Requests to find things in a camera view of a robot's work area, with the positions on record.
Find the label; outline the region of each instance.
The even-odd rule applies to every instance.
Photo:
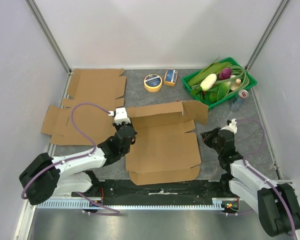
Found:
[[[177,75],[177,71],[176,70],[168,69],[166,71],[165,81],[166,82],[175,83],[176,82],[176,75]]]
[[[145,84],[149,87],[156,87],[159,86],[161,84],[161,77],[158,75],[149,75],[145,78]]]

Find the white panel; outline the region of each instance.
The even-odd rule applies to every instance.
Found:
[[[300,202],[300,0],[290,2],[251,74],[279,170]]]
[[[66,77],[26,3],[0,0],[0,240],[14,235],[19,175],[45,150],[43,119],[49,104],[59,104]]]
[[[245,65],[280,0],[36,0],[72,68]]]

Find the green basket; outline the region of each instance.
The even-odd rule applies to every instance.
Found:
[[[223,62],[229,62],[229,63],[231,63],[232,65],[241,67],[241,66],[240,66],[240,65],[239,65],[232,57],[227,57],[227,58],[223,59],[222,61],[220,61],[220,63],[223,63]],[[190,74],[190,75],[185,76],[185,77],[182,78],[183,86],[184,86],[185,90],[186,90],[189,94],[190,94],[190,92],[191,92],[191,87],[188,85],[188,82],[189,82],[195,75],[197,75],[200,71],[201,71],[201,70],[196,71],[196,72],[194,72],[194,73],[192,73],[192,74]],[[245,90],[248,90],[248,89],[254,87],[255,85],[257,85],[257,81],[256,81],[249,73],[246,73],[246,75],[247,75],[247,77],[249,78],[249,85],[246,86],[244,89],[245,89]],[[227,100],[233,98],[234,96],[236,96],[236,94],[238,94],[238,93],[237,93],[237,92],[234,92],[233,94],[230,94],[229,96],[224,97],[224,98],[222,98],[221,100],[216,101],[215,103],[211,103],[211,102],[209,102],[209,101],[207,101],[207,100],[205,100],[205,99],[203,99],[203,101],[201,101],[200,98],[199,98],[197,95],[192,96],[192,97],[193,97],[193,99],[198,100],[199,102],[202,102],[202,103],[204,103],[205,105],[208,105],[208,106],[209,106],[209,109],[212,109],[212,108],[214,108],[215,106],[218,106],[219,104],[222,104],[223,102],[225,102],[225,101],[227,101]]]

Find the wire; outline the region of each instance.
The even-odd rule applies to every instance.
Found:
[[[284,198],[281,196],[280,192],[275,188],[275,186],[269,182],[268,179],[264,178],[262,175],[260,175],[257,171],[255,171],[253,168],[251,168],[250,166],[247,165],[247,157],[251,156],[251,155],[254,155],[254,154],[257,154],[263,147],[264,143],[265,143],[265,139],[266,139],[266,131],[265,131],[265,128],[264,126],[262,126],[262,124],[256,120],[253,120],[253,119],[240,119],[240,120],[237,120],[238,123],[240,122],[254,122],[256,124],[258,124],[260,127],[261,127],[261,130],[262,130],[262,142],[259,146],[259,148],[249,154],[247,154],[246,156],[243,157],[243,164],[244,166],[249,169],[252,173],[254,173],[254,175],[256,175],[257,177],[259,177],[262,181],[264,181],[265,183],[267,183],[271,188],[272,190],[275,192],[275,194],[278,196],[279,200],[281,201],[283,207],[284,207],[284,210],[286,211],[286,214],[288,216],[288,219],[289,219],[289,222],[290,222],[290,225],[291,225],[291,237],[294,238],[296,236],[296,227],[295,227],[295,223],[294,223],[294,219],[291,215],[291,212],[289,210],[289,207],[287,205],[287,203],[285,202]]]
[[[83,106],[83,105],[90,105],[90,106],[94,106],[102,111],[104,111],[105,113],[107,114],[110,114],[109,111],[107,111],[106,109],[104,109],[103,107],[99,106],[98,104],[94,104],[92,102],[82,102],[82,103],[79,103],[78,105],[76,105],[71,113],[70,113],[70,120],[74,126],[74,128],[82,135],[84,136],[86,139],[88,139],[92,145],[93,145],[93,149],[91,150],[90,153],[86,153],[86,154],[82,154],[82,155],[79,155],[79,156],[74,156],[74,157],[69,157],[67,159],[64,159],[64,160],[60,160],[60,161],[57,161],[47,167],[45,167],[44,169],[42,169],[41,171],[39,171],[24,187],[22,193],[21,193],[21,198],[26,200],[28,199],[28,196],[26,195],[26,192],[28,191],[29,187],[31,186],[31,184],[34,183],[35,180],[37,180],[43,173],[45,173],[46,171],[48,171],[49,169],[57,166],[57,165],[61,165],[61,164],[64,164],[66,162],[69,162],[71,160],[76,160],[76,159],[80,159],[80,158],[83,158],[83,157],[87,157],[91,154],[93,154],[96,150],[97,150],[97,145],[95,143],[95,141],[89,137],[88,135],[86,135],[83,131],[81,131],[78,126],[76,125],[75,123],[75,120],[74,120],[74,113],[75,113],[75,110],[80,107],[80,106]],[[113,211],[115,213],[95,213],[96,215],[103,215],[103,216],[114,216],[114,215],[119,215],[120,214],[120,211],[118,210],[115,210],[115,209],[112,209],[112,208],[109,208],[109,207],[106,207],[106,206],[103,206],[99,203],[95,203],[94,201],[88,199],[86,196],[84,196],[82,193],[80,192],[76,192],[78,195],[82,196],[83,198],[85,198],[86,200],[88,200],[89,202],[92,202],[93,204],[95,204],[96,206],[100,207],[100,208],[103,208],[103,209],[106,209],[106,210],[110,210],[110,211]]]

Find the flattened cardboard box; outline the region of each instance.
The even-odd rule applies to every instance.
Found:
[[[74,106],[89,102],[107,110],[124,105],[126,77],[123,69],[75,69],[67,93],[72,99],[64,98],[59,108],[53,105],[45,115],[41,132],[51,135],[50,143],[56,145],[92,145],[72,125],[69,117]],[[112,117],[91,105],[78,107],[73,114],[78,128],[87,133],[96,144],[113,136],[116,129]]]
[[[208,106],[179,101],[127,109],[138,133],[125,168],[136,185],[194,180],[201,163],[195,121],[206,125]]]

